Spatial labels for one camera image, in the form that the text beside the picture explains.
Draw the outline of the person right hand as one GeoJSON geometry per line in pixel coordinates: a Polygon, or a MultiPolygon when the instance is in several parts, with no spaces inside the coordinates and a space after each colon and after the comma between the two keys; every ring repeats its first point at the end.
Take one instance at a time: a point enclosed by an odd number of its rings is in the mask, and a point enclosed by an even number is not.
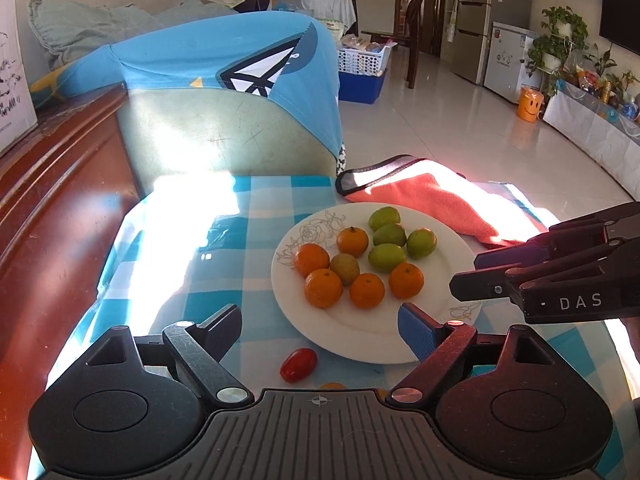
{"type": "Polygon", "coordinates": [[[639,319],[622,318],[620,322],[623,323],[629,340],[623,350],[620,350],[620,362],[623,363],[631,397],[638,399],[640,360],[639,319]]]}

